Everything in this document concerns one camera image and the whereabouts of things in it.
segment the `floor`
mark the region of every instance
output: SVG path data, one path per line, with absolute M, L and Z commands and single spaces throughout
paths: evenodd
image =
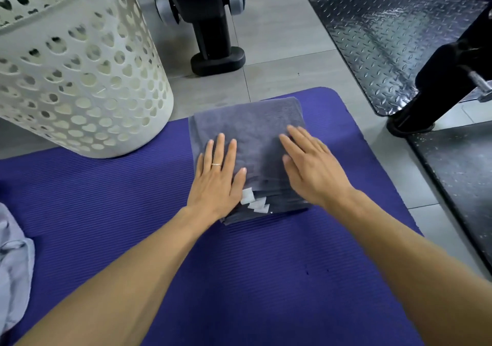
M 246 0 L 241 15 L 229 16 L 231 43 L 246 53 L 246 65 L 209 77 L 191 73 L 198 52 L 189 24 L 164 26 L 153 0 L 139 0 L 174 93 L 171 119 L 216 106 L 259 101 L 326 86 L 345 102 L 425 237 L 490 279 L 464 233 L 404 139 L 391 136 L 376 116 L 307 0 Z M 455 106 L 436 130 L 492 120 L 492 102 Z M 7 121 L 0 122 L 0 158 L 53 147 L 51 142 Z

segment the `speckled black mat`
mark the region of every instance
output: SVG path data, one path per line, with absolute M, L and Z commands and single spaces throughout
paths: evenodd
M 492 272 L 492 122 L 420 133 L 408 142 Z
M 483 0 L 309 2 L 382 116 L 415 96 L 415 75 L 424 63 L 440 45 L 461 36 L 487 5 Z

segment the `hand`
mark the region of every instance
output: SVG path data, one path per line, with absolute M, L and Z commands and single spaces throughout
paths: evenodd
M 291 187 L 305 200 L 332 214 L 355 189 L 321 140 L 302 127 L 287 126 L 287 131 L 295 142 L 284 134 L 280 141 L 289 154 L 282 159 Z
M 234 181 L 232 181 L 232 173 L 236 163 L 236 139 L 231 140 L 222 167 L 224 142 L 225 136 L 220 133 L 212 161 L 213 140 L 209 140 L 205 149 L 205 156 L 200 154 L 198 157 L 195 179 L 188 196 L 187 206 L 205 216 L 210 225 L 229 214 L 239 203 L 243 196 L 243 187 L 246 181 L 245 167 L 238 171 Z

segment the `person's right arm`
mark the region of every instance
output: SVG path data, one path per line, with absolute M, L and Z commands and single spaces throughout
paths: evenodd
M 354 189 L 319 139 L 280 136 L 292 188 L 344 225 L 377 265 L 427 346 L 492 345 L 492 284 Z

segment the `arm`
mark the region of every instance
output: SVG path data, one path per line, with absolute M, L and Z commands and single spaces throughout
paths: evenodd
M 378 266 L 428 346 L 491 345 L 492 285 L 355 190 L 336 158 L 302 128 L 280 136 L 294 190 L 344 225 Z
M 222 163 L 224 135 L 213 162 Z M 125 345 L 142 342 L 166 291 L 195 241 L 242 196 L 246 170 L 232 183 L 236 140 L 223 169 L 212 166 L 213 141 L 200 155 L 187 206 L 52 309 L 17 346 Z

